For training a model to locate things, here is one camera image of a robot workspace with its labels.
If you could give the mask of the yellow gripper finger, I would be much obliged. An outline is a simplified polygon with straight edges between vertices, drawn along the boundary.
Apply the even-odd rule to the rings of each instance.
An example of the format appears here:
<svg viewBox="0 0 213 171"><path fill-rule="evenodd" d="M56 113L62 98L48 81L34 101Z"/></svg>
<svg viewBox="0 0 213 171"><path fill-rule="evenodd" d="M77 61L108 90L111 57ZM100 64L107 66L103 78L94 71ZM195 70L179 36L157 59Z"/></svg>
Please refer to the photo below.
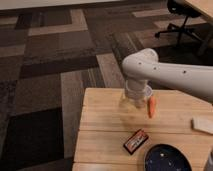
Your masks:
<svg viewBox="0 0 213 171"><path fill-rule="evenodd" d="M125 104L125 103L128 103L128 98L123 94L121 96L121 104Z"/></svg>
<svg viewBox="0 0 213 171"><path fill-rule="evenodd" d="M134 104L135 104L135 107L138 108L138 109L144 108L144 107L145 107L145 101L144 101L144 100L141 100L141 99L136 100L136 101L134 102Z"/></svg>

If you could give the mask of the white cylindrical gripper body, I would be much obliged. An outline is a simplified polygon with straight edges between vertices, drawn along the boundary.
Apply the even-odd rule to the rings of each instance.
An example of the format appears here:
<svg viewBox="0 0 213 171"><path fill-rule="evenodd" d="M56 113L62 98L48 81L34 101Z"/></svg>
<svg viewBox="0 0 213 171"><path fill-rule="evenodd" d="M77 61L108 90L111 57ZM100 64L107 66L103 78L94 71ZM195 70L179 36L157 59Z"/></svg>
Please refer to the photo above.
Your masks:
<svg viewBox="0 0 213 171"><path fill-rule="evenodd" d="M125 82L125 96L133 100L144 99L147 96L146 88L147 81L128 79Z"/></svg>

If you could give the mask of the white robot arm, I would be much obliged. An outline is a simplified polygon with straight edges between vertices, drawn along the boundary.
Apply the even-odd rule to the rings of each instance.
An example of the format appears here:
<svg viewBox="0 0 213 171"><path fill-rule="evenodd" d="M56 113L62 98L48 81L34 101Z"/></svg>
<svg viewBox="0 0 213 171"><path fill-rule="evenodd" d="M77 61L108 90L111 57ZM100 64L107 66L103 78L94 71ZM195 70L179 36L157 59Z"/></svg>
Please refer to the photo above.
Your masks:
<svg viewBox="0 0 213 171"><path fill-rule="evenodd" d="M124 58L125 94L139 100L148 81L176 89L213 105L213 67L162 63L154 49L145 48Z"/></svg>

